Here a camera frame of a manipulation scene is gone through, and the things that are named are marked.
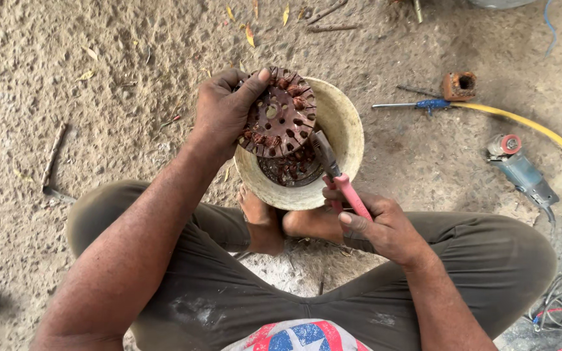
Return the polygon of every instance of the fingernail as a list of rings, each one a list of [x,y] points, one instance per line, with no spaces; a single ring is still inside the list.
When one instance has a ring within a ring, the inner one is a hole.
[[[352,218],[350,218],[350,216],[348,215],[348,213],[340,213],[340,220],[342,223],[344,224],[350,224],[350,222],[353,220]]]
[[[257,78],[262,82],[267,82],[270,79],[270,71],[268,71],[268,68],[262,68]]]

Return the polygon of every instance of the pink pliers handle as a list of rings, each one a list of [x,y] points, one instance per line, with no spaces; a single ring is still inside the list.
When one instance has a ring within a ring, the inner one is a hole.
[[[329,180],[327,175],[324,175],[322,180],[324,180],[324,183],[327,184],[327,188],[330,190],[340,189],[341,193],[344,194],[344,197],[348,200],[348,203],[350,203],[350,206],[353,210],[355,210],[355,213],[373,222],[370,212],[368,212],[368,209],[365,208],[365,205],[359,198],[359,195],[357,195],[355,189],[350,184],[350,179],[346,173],[342,173],[341,176],[333,178],[333,183]],[[332,201],[331,206],[338,214],[344,211],[340,201]]]

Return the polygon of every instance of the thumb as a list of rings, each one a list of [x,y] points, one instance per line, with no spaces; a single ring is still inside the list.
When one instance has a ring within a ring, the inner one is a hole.
[[[371,227],[374,225],[373,222],[363,218],[362,216],[348,212],[340,213],[339,220],[349,229],[362,234],[370,231]]]
[[[253,74],[244,84],[234,92],[236,102],[249,108],[261,93],[268,87],[270,71],[263,68],[258,74]]]

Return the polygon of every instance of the concrete floor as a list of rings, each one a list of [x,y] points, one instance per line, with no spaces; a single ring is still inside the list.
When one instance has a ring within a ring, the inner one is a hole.
[[[259,0],[260,18],[254,20],[250,1],[228,2],[237,22],[225,25],[225,2],[217,1],[0,0],[0,350],[27,349],[73,262],[64,236],[69,205],[45,198],[38,184],[58,123],[71,124],[54,171],[59,190],[79,197],[113,180],[150,180],[191,130],[197,84],[207,69],[218,72],[229,61],[249,69],[288,67],[347,94],[366,140],[355,188],[394,197],[408,211],[499,213],[548,232],[544,215],[483,157],[494,134],[518,134],[561,197],[555,212],[562,271],[562,150],[556,144],[470,110],[441,110],[427,118],[420,110],[370,108],[423,99],[396,84],[438,90],[446,72],[473,71],[476,102],[526,116],[562,136],[562,2],[550,6],[558,42],[547,58],[551,35],[539,1],[490,11],[465,0],[423,0],[425,22],[417,24],[408,1],[349,0],[322,22],[362,28],[320,34],[305,33],[296,20],[302,2],[290,1],[285,28],[285,4]],[[305,5],[324,9],[330,3]],[[238,30],[246,21],[253,24],[256,48]],[[76,81],[89,69],[96,70],[93,78]],[[137,85],[122,86],[131,81]],[[182,119],[160,130],[177,101]],[[237,205],[240,180],[230,169],[224,181],[228,167],[204,201]],[[378,264],[354,257],[354,266],[343,267],[348,262],[339,253],[328,256],[340,268],[332,287],[368,269],[366,262]],[[317,279],[313,266],[304,264],[305,275]],[[496,343],[502,350],[558,349],[562,333],[537,335],[519,322]]]

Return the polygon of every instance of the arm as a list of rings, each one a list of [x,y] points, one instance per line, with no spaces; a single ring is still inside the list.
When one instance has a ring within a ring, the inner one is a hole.
[[[324,190],[328,200],[344,200],[339,190]],[[362,233],[380,255],[407,276],[420,324],[424,351],[497,351],[452,283],[441,260],[405,217],[400,206],[377,195],[360,194],[374,222],[348,212],[339,220]]]
[[[197,121],[176,158],[83,252],[51,301],[33,350],[122,350],[122,336],[157,290],[186,221],[235,151],[270,73],[231,69],[203,83]]]

